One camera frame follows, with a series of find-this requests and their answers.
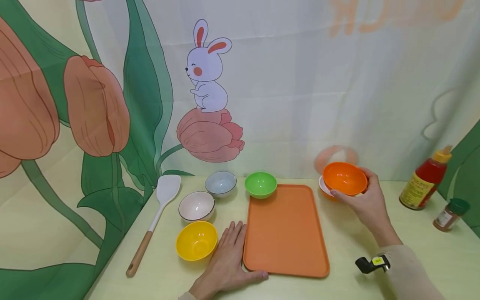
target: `beige sleeve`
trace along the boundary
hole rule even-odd
[[[415,253],[405,245],[383,247],[378,255],[385,255],[390,263],[386,272],[398,300],[444,300],[428,278]]]
[[[179,300],[197,300],[197,299],[195,299],[195,297],[189,292],[186,292],[185,294],[180,296]]]

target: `white rabbit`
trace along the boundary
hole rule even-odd
[[[193,30],[196,48],[188,54],[185,71],[195,85],[195,89],[190,92],[195,95],[197,108],[202,108],[202,112],[214,112],[227,106],[227,92],[215,80],[220,78],[223,71],[219,54],[227,53],[232,48],[232,42],[221,37],[204,47],[207,34],[207,22],[204,19],[198,20]]]

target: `spatula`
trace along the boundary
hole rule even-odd
[[[145,233],[144,239],[140,243],[132,262],[128,266],[126,273],[127,277],[133,277],[135,276],[135,273],[137,273],[138,266],[140,265],[148,243],[152,238],[156,224],[158,223],[165,206],[167,206],[167,204],[177,196],[180,189],[180,182],[181,177],[178,175],[163,175],[158,179],[158,184],[156,185],[156,198],[160,203],[160,207],[158,208],[155,218],[153,219],[152,225],[150,225],[147,233]]]

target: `red bottle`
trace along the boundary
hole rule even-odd
[[[422,210],[447,171],[447,163],[452,158],[452,145],[435,152],[413,174],[400,195],[400,202],[413,210]]]

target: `hand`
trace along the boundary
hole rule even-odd
[[[350,197],[342,192],[332,190],[332,195],[353,209],[360,222],[370,230],[380,247],[402,244],[388,217],[378,176],[367,168],[360,169],[369,181],[365,194]]]
[[[190,293],[197,300],[209,300],[219,291],[241,288],[268,279],[265,271],[245,272],[241,267],[247,225],[230,223],[218,242],[205,272],[195,281]]]

